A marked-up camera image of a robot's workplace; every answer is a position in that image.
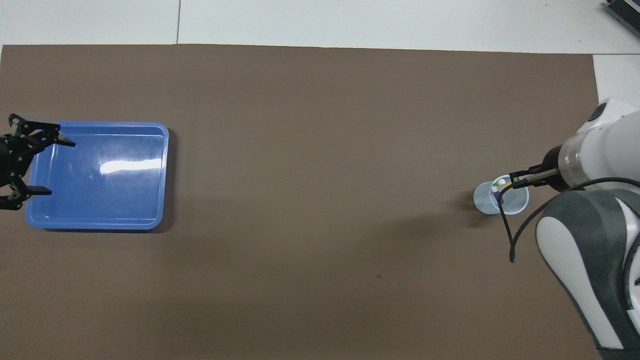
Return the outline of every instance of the blue plastic tray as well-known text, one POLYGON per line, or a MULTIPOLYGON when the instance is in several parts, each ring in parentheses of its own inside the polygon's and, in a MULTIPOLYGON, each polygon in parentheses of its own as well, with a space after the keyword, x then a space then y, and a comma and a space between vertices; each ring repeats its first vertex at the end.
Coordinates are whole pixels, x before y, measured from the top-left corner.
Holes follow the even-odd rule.
POLYGON ((59 122, 76 147, 53 145, 31 164, 32 185, 53 192, 26 204, 45 229, 149 230, 164 208, 169 131, 157 122, 59 122))

